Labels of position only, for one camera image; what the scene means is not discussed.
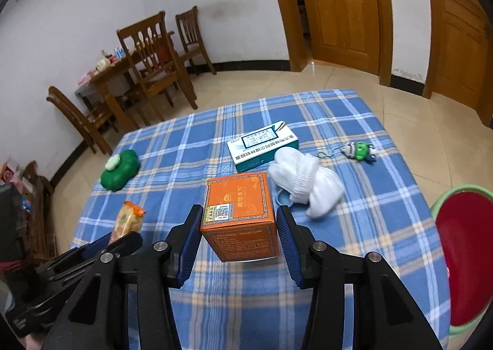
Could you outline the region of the side wooden chair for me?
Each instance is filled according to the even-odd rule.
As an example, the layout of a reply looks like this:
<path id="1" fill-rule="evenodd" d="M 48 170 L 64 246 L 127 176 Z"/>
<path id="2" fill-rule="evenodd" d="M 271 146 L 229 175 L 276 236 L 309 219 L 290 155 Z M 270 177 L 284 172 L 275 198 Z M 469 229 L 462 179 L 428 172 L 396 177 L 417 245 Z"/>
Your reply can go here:
<path id="1" fill-rule="evenodd" d="M 103 154 L 112 155 L 113 150 L 100 129 L 109 125 L 115 132 L 119 132 L 115 124 L 113 113 L 104 103 L 98 103 L 95 107 L 83 113 L 55 86 L 48 88 L 46 101 L 52 103 L 68 119 L 76 131 L 82 136 L 84 142 L 93 153 L 98 147 Z"/>

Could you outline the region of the white and teal medicine box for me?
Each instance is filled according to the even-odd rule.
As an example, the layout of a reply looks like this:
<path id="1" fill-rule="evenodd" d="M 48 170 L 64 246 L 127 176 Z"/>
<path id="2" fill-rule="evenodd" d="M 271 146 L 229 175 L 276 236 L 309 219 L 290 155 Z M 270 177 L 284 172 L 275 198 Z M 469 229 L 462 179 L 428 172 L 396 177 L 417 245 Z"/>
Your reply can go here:
<path id="1" fill-rule="evenodd" d="M 299 147 L 298 137 L 284 121 L 272 123 L 227 142 L 238 173 L 272 162 L 275 152 L 282 147 Z"/>

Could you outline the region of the blue plaid blanket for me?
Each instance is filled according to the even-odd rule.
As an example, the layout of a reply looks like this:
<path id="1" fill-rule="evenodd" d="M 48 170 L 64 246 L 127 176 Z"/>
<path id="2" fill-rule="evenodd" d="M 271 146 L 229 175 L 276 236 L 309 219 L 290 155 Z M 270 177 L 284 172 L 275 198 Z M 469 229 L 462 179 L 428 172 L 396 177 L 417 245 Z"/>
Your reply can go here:
<path id="1" fill-rule="evenodd" d="M 183 223 L 195 204 L 210 221 L 236 219 L 236 236 L 222 235 L 220 243 L 232 256 L 246 251 L 248 260 L 225 263 L 202 242 L 190 278 L 170 294 L 181 345 L 300 348 L 311 293 L 297 288 L 283 256 L 265 256 L 277 234 L 263 212 L 277 209 L 277 187 L 266 165 L 239 173 L 229 149 L 233 140 L 250 145 L 257 138 L 285 136 L 344 186 L 323 217 L 312 219 L 305 205 L 294 205 L 296 221 L 340 252 L 380 252 L 446 345 L 450 293 L 430 208 L 383 124 L 348 89 L 238 103 L 125 135 L 118 150 L 137 154 L 139 173 L 120 191 L 94 186 L 74 243 L 112 232 L 125 203 L 143 210 L 141 236 L 148 245 Z"/>

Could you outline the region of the right wooden door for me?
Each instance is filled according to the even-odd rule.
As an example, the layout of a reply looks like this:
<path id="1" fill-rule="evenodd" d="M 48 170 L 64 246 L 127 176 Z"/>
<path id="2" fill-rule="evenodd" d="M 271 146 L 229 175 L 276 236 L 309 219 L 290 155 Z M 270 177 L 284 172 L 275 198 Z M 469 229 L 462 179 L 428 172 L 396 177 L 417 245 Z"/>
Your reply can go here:
<path id="1" fill-rule="evenodd" d="M 492 123 L 492 23 L 478 0 L 430 0 L 430 61 L 423 96 L 472 108 Z"/>

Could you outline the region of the orange snack packet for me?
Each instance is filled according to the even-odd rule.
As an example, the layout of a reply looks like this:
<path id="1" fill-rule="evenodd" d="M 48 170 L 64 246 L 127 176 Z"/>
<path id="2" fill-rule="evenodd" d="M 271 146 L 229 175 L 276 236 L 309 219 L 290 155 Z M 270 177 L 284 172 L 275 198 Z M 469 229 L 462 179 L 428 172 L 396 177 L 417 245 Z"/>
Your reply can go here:
<path id="1" fill-rule="evenodd" d="M 109 243 L 116 242 L 121 237 L 131 233 L 140 232 L 146 211 L 132 202 L 125 201 L 115 220 Z"/>

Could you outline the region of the white cloth bundle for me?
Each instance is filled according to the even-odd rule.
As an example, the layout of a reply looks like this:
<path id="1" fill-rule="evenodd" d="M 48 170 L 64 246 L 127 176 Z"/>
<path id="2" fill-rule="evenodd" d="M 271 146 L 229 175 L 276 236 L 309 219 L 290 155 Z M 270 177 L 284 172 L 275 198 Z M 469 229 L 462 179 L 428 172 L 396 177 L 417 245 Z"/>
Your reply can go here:
<path id="1" fill-rule="evenodd" d="M 320 159 L 292 147 L 281 147 L 267 173 L 273 182 L 289 193 L 290 201 L 308 205 L 306 214 L 324 217 L 341 200 L 344 184 L 337 173 Z"/>

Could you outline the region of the red bucket with green rim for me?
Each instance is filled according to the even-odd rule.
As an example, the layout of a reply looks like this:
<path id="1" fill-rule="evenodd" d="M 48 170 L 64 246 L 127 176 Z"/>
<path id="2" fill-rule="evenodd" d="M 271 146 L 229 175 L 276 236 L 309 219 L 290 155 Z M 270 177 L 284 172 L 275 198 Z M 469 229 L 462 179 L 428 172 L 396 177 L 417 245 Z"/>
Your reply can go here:
<path id="1" fill-rule="evenodd" d="M 445 255 L 450 335 L 478 323 L 492 302 L 492 192 L 452 187 L 430 209 Z"/>

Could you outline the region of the wooden dining table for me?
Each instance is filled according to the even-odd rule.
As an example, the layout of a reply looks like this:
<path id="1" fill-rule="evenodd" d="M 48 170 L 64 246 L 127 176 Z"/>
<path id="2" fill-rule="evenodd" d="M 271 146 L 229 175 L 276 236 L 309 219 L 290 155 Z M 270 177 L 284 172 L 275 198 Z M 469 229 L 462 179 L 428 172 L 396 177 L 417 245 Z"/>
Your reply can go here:
<path id="1" fill-rule="evenodd" d="M 167 32 L 171 39 L 173 33 Z M 173 87 L 180 89 L 178 86 L 170 86 L 167 91 Z M 143 105 L 149 107 L 138 93 L 137 77 L 132 71 L 128 59 L 125 58 L 125 54 L 106 69 L 92 76 L 88 82 L 79 87 L 76 93 L 86 102 L 90 96 L 99 95 L 125 131 L 133 131 L 138 128 L 134 117 L 124 109 L 126 103 L 136 103 L 139 107 Z"/>

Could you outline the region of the far wooden chair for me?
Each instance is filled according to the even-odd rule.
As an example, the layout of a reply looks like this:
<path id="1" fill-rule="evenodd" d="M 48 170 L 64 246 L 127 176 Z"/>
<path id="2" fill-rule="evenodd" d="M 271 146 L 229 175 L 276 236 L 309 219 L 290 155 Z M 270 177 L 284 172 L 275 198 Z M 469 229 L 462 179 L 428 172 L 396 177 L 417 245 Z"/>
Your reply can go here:
<path id="1" fill-rule="evenodd" d="M 184 62 L 188 62 L 192 71 L 198 75 L 199 72 L 193 59 L 202 56 L 206 65 L 208 65 L 210 72 L 213 75 L 216 75 L 216 69 L 210 61 L 199 27 L 198 7 L 193 6 L 189 11 L 176 15 L 176 26 L 184 50 L 181 59 Z"/>

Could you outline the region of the near wooden chair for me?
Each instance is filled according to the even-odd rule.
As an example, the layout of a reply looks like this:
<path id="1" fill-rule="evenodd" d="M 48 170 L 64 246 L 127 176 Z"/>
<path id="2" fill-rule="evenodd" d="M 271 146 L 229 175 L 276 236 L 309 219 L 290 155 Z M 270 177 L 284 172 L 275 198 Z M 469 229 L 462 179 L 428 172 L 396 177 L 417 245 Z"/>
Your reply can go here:
<path id="1" fill-rule="evenodd" d="M 125 58 L 137 77 L 138 93 L 159 120 L 164 116 L 155 98 L 178 86 L 191 108 L 196 110 L 196 94 L 165 26 L 165 12 L 159 11 L 116 31 Z"/>

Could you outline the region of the green frog toy keychain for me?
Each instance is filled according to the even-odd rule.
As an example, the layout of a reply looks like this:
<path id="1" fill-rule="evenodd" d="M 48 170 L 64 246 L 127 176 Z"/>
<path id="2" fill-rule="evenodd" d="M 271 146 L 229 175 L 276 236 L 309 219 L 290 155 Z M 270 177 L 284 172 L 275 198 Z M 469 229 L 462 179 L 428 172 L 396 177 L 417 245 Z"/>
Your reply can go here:
<path id="1" fill-rule="evenodd" d="M 365 161 L 374 163 L 377 160 L 377 151 L 372 143 L 367 142 L 348 142 L 338 147 L 327 148 L 324 151 L 318 151 L 315 156 L 321 159 L 335 157 L 338 154 L 343 154 L 349 159 L 356 161 Z"/>

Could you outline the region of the small blue dish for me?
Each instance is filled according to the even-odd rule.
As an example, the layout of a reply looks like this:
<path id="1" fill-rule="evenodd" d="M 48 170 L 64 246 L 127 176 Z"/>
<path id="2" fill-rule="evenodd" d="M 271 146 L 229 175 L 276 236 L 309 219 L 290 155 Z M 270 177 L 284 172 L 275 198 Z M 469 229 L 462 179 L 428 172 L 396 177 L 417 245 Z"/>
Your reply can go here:
<path id="1" fill-rule="evenodd" d="M 290 199 L 290 193 L 283 188 L 277 190 L 275 202 L 279 207 L 291 207 L 293 205 L 293 201 Z"/>

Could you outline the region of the orange cardboard box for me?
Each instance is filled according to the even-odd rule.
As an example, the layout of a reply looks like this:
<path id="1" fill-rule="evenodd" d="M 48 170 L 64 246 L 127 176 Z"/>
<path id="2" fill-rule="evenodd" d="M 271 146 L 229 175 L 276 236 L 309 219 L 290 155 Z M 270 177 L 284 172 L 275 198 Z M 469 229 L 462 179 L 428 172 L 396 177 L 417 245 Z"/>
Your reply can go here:
<path id="1" fill-rule="evenodd" d="M 209 179 L 201 233 L 223 263 L 277 257 L 276 220 L 265 172 Z"/>

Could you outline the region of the green clover-shaped toy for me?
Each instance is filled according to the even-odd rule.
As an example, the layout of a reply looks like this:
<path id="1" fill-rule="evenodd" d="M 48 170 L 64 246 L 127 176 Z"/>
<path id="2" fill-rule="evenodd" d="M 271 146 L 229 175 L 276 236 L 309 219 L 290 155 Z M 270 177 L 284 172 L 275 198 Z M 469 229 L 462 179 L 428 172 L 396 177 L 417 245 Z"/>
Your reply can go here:
<path id="1" fill-rule="evenodd" d="M 135 177 L 141 168 L 141 162 L 134 150 L 127 149 L 111 156 L 100 176 L 101 186 L 109 191 L 119 191 Z"/>

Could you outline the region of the left wooden door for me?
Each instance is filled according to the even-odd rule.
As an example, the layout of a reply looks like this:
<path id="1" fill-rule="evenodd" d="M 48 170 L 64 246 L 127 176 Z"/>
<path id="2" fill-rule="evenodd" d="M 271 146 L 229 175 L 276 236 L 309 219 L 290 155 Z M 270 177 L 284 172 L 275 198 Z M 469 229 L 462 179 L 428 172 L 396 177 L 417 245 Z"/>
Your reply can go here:
<path id="1" fill-rule="evenodd" d="M 391 0 L 304 0 L 312 57 L 378 76 L 390 83 Z"/>

